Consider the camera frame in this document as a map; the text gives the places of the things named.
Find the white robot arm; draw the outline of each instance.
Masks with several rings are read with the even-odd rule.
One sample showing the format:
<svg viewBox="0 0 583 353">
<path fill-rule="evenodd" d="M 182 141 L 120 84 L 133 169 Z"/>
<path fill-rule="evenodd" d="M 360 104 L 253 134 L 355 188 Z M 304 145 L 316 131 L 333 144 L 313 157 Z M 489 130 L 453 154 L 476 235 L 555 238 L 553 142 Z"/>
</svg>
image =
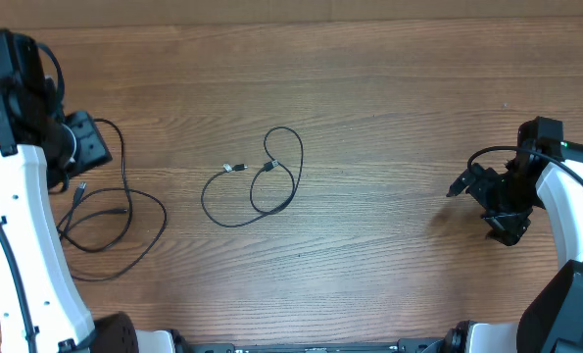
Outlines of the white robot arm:
<svg viewBox="0 0 583 353">
<path fill-rule="evenodd" d="M 571 160 L 563 163 L 583 178 L 583 163 Z M 559 269 L 569 260 L 582 262 L 583 186 L 561 168 L 549 163 L 536 187 L 550 218 Z"/>
<path fill-rule="evenodd" d="M 125 314 L 93 321 L 73 284 L 48 189 L 109 162 L 93 119 L 64 116 L 31 38 L 0 31 L 0 326 L 2 352 L 161 352 L 176 331 L 135 330 Z"/>
</svg>

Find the usb connector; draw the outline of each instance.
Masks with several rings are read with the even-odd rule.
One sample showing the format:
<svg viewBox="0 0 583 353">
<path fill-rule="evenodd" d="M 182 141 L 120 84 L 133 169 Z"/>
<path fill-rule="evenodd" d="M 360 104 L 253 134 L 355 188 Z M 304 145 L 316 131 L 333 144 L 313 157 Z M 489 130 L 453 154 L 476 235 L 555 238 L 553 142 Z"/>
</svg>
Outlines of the usb connector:
<svg viewBox="0 0 583 353">
<path fill-rule="evenodd" d="M 248 165 L 246 164 L 240 164 L 240 165 L 235 165 L 234 167 L 231 167 L 229 164 L 224 164 L 223 168 L 225 169 L 226 173 L 232 173 L 232 172 L 241 172 L 241 171 L 245 171 L 246 169 L 248 169 Z"/>
<path fill-rule="evenodd" d="M 278 167 L 279 164 L 280 163 L 278 163 L 278 160 L 273 160 L 273 161 L 269 161 L 269 162 L 265 163 L 263 165 L 263 168 L 265 168 L 265 172 L 269 172 L 272 169 Z"/>
<path fill-rule="evenodd" d="M 86 190 L 86 182 L 81 182 L 75 189 L 75 194 L 73 195 L 73 205 L 77 205 L 79 200 L 82 199 L 84 191 Z"/>
</svg>

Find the wooden table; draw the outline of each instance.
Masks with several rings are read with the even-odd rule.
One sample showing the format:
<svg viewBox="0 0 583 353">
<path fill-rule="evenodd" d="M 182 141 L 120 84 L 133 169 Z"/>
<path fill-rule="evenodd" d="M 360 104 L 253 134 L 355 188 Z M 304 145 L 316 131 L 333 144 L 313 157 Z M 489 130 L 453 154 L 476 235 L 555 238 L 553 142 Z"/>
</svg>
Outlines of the wooden table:
<svg viewBox="0 0 583 353">
<path fill-rule="evenodd" d="M 191 342 L 391 341 L 441 335 L 458 321 L 516 321 L 557 270 L 546 214 L 512 248 L 485 240 L 482 209 L 448 186 L 476 150 L 513 145 L 537 115 L 583 143 L 583 18 L 198 25 L 32 30 L 58 56 L 67 110 L 124 133 L 130 186 L 169 209 L 167 231 L 130 273 L 79 283 L 99 318 L 125 311 L 138 328 L 177 328 Z M 295 128 L 306 164 L 293 203 L 226 229 L 200 207 L 225 162 L 258 167 L 263 136 Z M 116 158 L 116 135 L 103 128 Z M 297 142 L 271 138 L 297 172 Z M 481 161 L 500 170 L 510 154 Z M 211 186 L 221 220 L 255 216 L 254 170 Z M 73 181 L 120 186 L 119 163 Z M 260 205 L 289 192 L 285 173 L 257 184 Z M 72 193 L 52 197 L 60 218 Z M 107 275 L 149 243 L 161 212 L 135 197 L 133 230 L 72 268 Z M 105 194 L 82 207 L 125 205 Z M 123 216 L 77 229 L 99 245 Z"/>
</svg>

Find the cable connector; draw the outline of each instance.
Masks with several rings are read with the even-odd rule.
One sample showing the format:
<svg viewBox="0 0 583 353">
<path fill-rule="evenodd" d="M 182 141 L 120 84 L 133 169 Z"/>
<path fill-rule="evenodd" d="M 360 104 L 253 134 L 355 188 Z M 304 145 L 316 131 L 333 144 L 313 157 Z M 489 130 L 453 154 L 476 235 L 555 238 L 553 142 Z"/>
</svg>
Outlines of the cable connector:
<svg viewBox="0 0 583 353">
<path fill-rule="evenodd" d="M 272 169 L 278 167 L 279 164 L 280 163 L 278 162 L 278 160 L 273 160 L 273 161 L 269 161 L 269 162 L 265 163 L 263 165 L 263 168 L 265 168 L 265 172 L 269 172 Z"/>
<path fill-rule="evenodd" d="M 236 165 L 236 166 L 232 167 L 226 163 L 223 165 L 223 168 L 225 169 L 226 173 L 241 172 L 241 171 L 245 171 L 246 169 L 248 169 L 248 165 L 240 164 L 240 165 Z"/>
<path fill-rule="evenodd" d="M 123 215 L 127 213 L 127 209 L 110 209 L 106 210 L 106 215 Z"/>
<path fill-rule="evenodd" d="M 235 172 L 241 172 L 241 171 L 245 171 L 246 169 L 248 169 L 248 165 L 236 165 L 236 166 L 232 167 L 232 169 Z"/>
<path fill-rule="evenodd" d="M 73 204 L 77 205 L 79 200 L 82 199 L 84 191 L 86 190 L 86 182 L 81 182 L 75 189 L 75 194 L 73 195 Z"/>
</svg>

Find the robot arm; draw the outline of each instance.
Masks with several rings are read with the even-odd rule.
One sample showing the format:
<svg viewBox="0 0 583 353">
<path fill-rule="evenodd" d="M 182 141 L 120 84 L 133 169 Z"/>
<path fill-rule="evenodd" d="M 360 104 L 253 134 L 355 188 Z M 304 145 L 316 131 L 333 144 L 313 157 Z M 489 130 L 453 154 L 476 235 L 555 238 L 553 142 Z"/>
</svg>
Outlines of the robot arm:
<svg viewBox="0 0 583 353">
<path fill-rule="evenodd" d="M 179 335 L 135 330 L 119 313 L 93 322 L 72 280 L 48 189 L 112 157 L 85 112 L 62 110 L 31 38 L 0 31 L 0 326 L 2 352 L 172 353 Z"/>
<path fill-rule="evenodd" d="M 507 246 L 515 245 L 528 229 L 532 207 L 545 208 L 559 272 L 519 324 L 461 323 L 445 341 L 457 342 L 457 351 L 468 353 L 583 352 L 583 184 L 557 164 L 583 180 L 583 145 L 563 141 L 561 122 L 539 117 L 520 127 L 518 147 L 481 152 L 493 150 L 517 151 L 507 163 L 508 171 L 498 175 L 470 159 L 471 168 L 451 185 L 448 196 L 468 187 L 466 192 L 485 208 L 482 219 L 492 228 L 489 237 Z M 538 157 L 542 154 L 549 158 Z"/>
</svg>

